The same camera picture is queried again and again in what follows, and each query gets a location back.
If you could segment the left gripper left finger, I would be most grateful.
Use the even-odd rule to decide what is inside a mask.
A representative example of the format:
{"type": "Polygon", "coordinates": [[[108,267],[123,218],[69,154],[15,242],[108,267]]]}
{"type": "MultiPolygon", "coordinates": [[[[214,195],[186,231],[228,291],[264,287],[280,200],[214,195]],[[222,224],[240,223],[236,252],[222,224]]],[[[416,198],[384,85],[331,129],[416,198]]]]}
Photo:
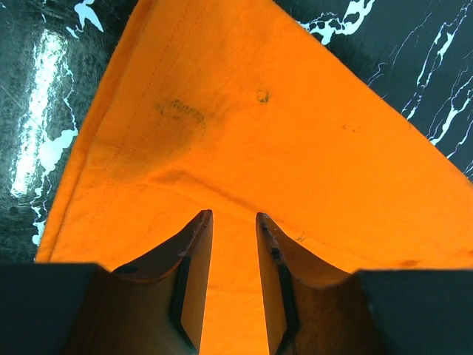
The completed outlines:
{"type": "Polygon", "coordinates": [[[213,216],[112,272],[94,272],[63,354],[198,354],[213,216]]]}

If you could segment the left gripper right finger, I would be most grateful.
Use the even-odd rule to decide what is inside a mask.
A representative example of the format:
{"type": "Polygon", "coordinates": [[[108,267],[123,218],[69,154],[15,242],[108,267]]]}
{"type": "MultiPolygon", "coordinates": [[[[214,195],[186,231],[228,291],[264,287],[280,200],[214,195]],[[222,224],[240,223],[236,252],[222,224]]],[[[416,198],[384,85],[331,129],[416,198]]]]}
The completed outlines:
{"type": "Polygon", "coordinates": [[[383,354],[359,276],[256,216],[259,272],[270,354],[383,354]]]}

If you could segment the orange t shirt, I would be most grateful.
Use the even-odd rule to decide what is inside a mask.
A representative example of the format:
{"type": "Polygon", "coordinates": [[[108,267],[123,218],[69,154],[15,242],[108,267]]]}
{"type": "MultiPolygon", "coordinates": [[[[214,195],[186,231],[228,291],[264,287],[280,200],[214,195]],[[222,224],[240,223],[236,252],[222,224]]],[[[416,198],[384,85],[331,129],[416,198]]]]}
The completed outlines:
{"type": "Polygon", "coordinates": [[[36,261],[114,269],[214,216],[204,354],[266,354],[256,214],[344,271],[472,266],[472,184],[272,1],[139,1],[36,261]]]}

